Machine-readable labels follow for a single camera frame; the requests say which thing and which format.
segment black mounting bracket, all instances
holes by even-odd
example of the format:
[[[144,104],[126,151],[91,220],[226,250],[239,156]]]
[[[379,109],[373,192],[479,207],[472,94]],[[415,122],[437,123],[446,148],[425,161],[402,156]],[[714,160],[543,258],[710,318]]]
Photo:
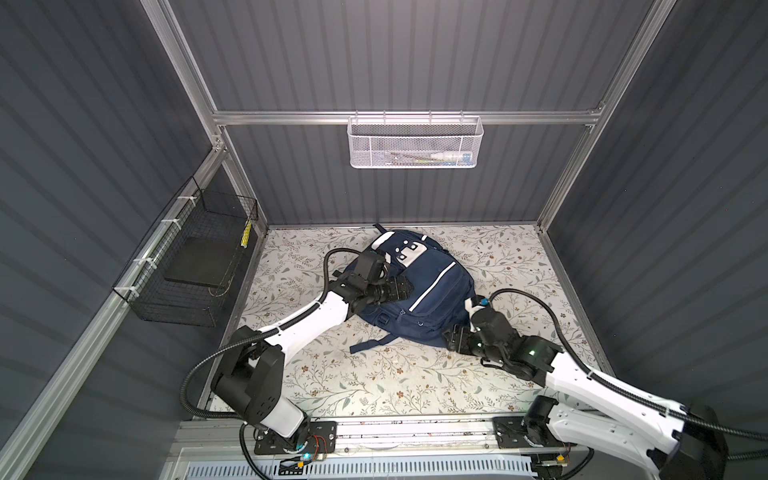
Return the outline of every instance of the black mounting bracket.
[[[527,449],[531,444],[525,439],[528,430],[522,425],[521,416],[493,417],[493,432],[500,449]]]
[[[253,447],[254,455],[282,455],[286,453],[283,448],[286,444],[285,439],[273,431],[264,432],[263,427],[258,428],[254,434],[256,436],[256,445]],[[316,439],[312,435],[317,435],[323,440]],[[336,450],[336,422],[310,422],[310,436],[306,441],[306,446],[300,453],[319,454],[333,453]]]

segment gray wall panel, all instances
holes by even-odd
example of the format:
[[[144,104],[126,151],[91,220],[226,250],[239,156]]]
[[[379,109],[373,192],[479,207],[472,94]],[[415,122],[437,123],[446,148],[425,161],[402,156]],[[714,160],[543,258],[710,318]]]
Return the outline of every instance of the gray wall panel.
[[[678,2],[550,229],[622,379],[752,429],[768,428],[767,22],[765,2]]]
[[[274,225],[536,220],[584,131],[488,126],[476,168],[365,170],[344,127],[228,128]]]
[[[221,110],[571,110],[650,0],[171,4]]]
[[[0,124],[5,443],[210,143],[134,0],[0,2]],[[28,478],[154,477],[220,334],[127,319]]]

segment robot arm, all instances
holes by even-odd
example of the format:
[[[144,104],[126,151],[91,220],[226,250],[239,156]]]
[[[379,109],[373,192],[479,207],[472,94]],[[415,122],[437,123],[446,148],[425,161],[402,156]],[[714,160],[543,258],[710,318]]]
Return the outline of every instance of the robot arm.
[[[277,329],[259,342],[226,351],[214,374],[211,390],[251,425],[264,425],[285,439],[286,450],[300,449],[309,436],[306,413],[283,396],[283,369],[308,343],[326,330],[340,325],[352,313],[368,305],[407,299],[413,285],[403,275],[389,276],[386,259],[372,250],[362,252],[354,268],[329,283],[322,301],[314,301],[288,317],[259,329]],[[298,323],[290,323],[306,314]],[[253,337],[250,327],[240,327],[232,343]]]
[[[274,430],[285,439],[286,450],[299,450],[308,439],[309,419],[282,395],[284,366],[304,346],[344,322],[351,313],[369,304],[404,300],[412,291],[413,286],[404,276],[387,274],[384,257],[367,250],[360,254],[353,270],[329,284],[324,301],[320,303],[318,297],[287,318],[260,329],[277,329],[277,334],[228,349],[211,388],[247,423]],[[659,474],[663,480],[722,478],[727,457],[722,434],[691,427],[669,415],[683,412],[716,422],[711,409],[686,408],[591,369],[546,339],[521,336],[487,300],[475,300],[468,300],[466,306],[470,325],[456,325],[443,334],[449,350],[478,356],[484,366],[567,393],[606,415],[581,412],[556,399],[539,396],[515,427],[531,444],[556,441],[586,445]],[[318,307],[300,322],[288,323],[315,305]],[[241,327],[233,335],[233,343],[254,334],[249,327]],[[666,411],[660,413],[617,390]]]
[[[728,455],[723,435],[691,427],[669,415],[676,411],[717,422],[712,409],[687,408],[579,365],[546,339],[520,336],[487,300],[478,300],[477,304],[467,305],[471,326],[456,326],[446,332],[449,349],[479,356],[485,366],[567,393],[607,415],[581,412],[556,399],[539,396],[519,426],[530,443],[544,445],[555,440],[586,445],[639,465],[662,480],[723,477]],[[609,388],[605,383],[618,388]],[[616,390],[663,406],[666,411],[659,412]]]

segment navy blue backpack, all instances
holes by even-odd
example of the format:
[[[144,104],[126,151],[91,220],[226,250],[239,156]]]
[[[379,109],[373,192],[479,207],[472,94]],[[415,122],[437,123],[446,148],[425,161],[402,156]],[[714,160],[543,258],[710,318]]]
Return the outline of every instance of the navy blue backpack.
[[[390,276],[404,273],[413,284],[413,294],[400,302],[368,305],[359,316],[389,335],[353,345],[349,352],[385,345],[398,337],[444,347],[443,330],[456,323],[469,324],[464,300],[475,295],[475,281],[446,249],[426,235],[387,231],[378,224],[375,227],[382,235],[367,248],[386,257]]]

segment yellow object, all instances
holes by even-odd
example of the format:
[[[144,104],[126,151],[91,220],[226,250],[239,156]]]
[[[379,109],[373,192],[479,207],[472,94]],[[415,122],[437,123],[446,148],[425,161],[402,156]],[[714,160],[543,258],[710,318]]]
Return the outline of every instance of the yellow object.
[[[248,247],[248,237],[250,237],[250,226],[251,222],[248,220],[245,223],[245,230],[243,230],[243,238],[240,240],[240,246],[245,248]]]

